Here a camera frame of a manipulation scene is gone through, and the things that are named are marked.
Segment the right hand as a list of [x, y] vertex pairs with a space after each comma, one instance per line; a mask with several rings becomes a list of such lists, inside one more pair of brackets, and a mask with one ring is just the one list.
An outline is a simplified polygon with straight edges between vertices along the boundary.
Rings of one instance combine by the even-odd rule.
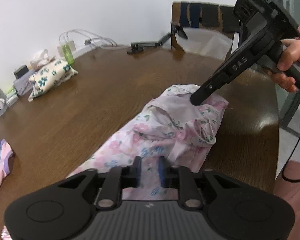
[[[277, 67], [281, 71], [288, 70], [295, 62], [300, 62], [300, 38], [284, 39], [281, 42], [286, 46], [285, 50], [279, 59]], [[298, 91], [296, 87], [296, 80], [287, 76], [285, 73], [274, 73], [264, 69], [264, 71], [270, 76], [272, 81], [278, 84], [281, 88], [285, 89], [289, 93], [295, 93]]]

